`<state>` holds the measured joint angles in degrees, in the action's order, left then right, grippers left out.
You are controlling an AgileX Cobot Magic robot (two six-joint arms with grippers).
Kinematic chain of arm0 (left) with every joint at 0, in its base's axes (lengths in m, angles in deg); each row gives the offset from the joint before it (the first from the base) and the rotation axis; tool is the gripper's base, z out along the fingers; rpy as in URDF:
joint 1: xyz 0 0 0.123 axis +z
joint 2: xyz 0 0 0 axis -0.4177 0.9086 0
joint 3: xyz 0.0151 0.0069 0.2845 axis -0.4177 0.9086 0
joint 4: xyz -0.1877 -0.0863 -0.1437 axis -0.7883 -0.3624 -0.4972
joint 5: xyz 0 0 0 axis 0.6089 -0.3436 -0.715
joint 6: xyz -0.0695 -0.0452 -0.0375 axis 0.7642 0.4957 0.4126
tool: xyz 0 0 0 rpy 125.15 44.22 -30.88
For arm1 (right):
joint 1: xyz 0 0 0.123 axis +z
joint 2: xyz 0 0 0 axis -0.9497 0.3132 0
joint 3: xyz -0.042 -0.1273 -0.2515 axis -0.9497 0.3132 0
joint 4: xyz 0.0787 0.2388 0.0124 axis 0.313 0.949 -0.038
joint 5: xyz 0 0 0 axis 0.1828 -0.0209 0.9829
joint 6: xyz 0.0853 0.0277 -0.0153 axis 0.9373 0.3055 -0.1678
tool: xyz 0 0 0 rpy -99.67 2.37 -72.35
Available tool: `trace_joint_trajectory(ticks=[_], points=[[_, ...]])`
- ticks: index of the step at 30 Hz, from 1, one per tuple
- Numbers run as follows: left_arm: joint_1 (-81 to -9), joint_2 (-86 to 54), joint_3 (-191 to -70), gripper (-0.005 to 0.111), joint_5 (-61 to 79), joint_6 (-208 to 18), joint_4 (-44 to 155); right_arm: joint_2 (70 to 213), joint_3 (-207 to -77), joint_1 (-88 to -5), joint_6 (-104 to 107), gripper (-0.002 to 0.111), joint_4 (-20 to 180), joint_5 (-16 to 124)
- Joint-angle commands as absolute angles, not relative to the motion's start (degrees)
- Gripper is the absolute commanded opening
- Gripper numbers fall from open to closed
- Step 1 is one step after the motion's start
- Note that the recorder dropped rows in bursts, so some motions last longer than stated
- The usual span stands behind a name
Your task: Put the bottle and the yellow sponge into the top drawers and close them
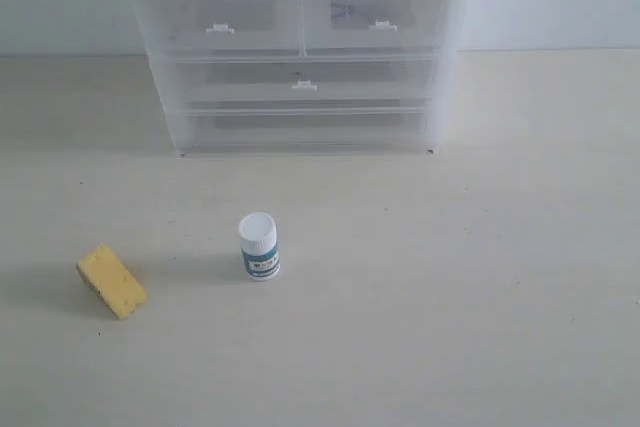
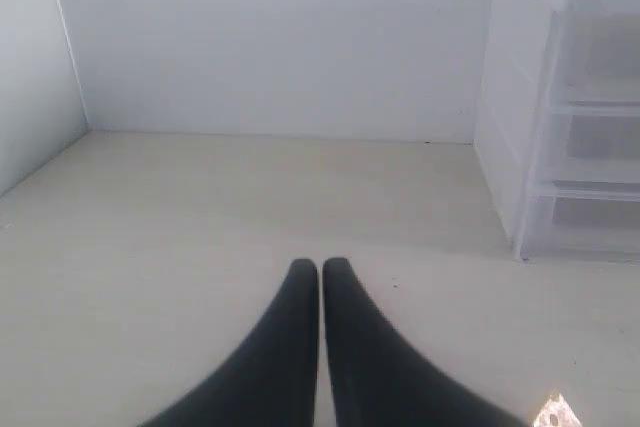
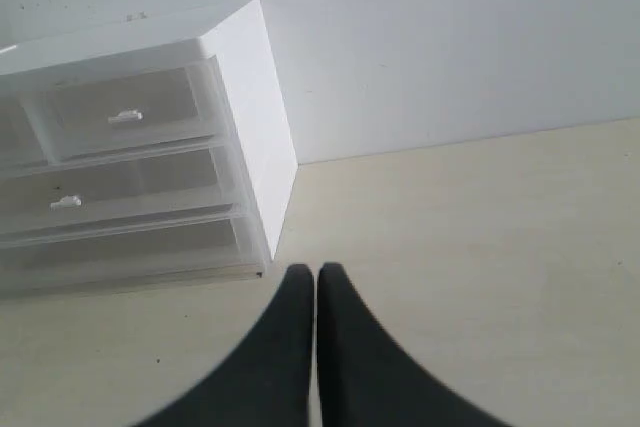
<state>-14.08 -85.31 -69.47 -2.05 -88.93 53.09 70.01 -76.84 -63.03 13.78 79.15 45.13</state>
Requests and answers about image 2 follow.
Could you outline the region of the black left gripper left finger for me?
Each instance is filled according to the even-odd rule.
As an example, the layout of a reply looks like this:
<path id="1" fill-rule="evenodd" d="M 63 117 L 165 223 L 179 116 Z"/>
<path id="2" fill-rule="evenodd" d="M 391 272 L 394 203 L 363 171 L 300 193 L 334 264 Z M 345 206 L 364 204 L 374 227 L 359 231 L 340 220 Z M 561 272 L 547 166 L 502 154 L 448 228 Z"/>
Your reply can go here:
<path id="1" fill-rule="evenodd" d="M 319 278 L 294 260 L 257 324 L 211 375 L 146 426 L 312 426 Z"/>

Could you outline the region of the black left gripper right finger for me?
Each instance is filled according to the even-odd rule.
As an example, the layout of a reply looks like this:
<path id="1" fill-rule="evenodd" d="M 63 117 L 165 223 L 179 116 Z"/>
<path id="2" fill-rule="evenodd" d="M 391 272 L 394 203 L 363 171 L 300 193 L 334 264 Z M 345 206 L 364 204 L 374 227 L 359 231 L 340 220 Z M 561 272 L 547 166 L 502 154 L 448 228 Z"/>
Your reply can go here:
<path id="1" fill-rule="evenodd" d="M 381 313 L 346 258 L 322 269 L 339 426 L 513 426 L 515 416 L 447 376 Z"/>

